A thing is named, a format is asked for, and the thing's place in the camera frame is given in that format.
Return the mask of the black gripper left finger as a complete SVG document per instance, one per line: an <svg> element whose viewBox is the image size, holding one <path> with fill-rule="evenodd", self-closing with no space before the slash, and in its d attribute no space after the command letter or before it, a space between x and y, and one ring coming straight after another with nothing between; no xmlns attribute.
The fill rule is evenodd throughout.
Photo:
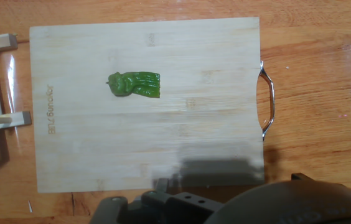
<svg viewBox="0 0 351 224"><path fill-rule="evenodd" d="M171 224L205 223L223 204L198 195L168 193L169 180L161 178L153 190L136 197L103 199L90 223L94 224Z"/></svg>

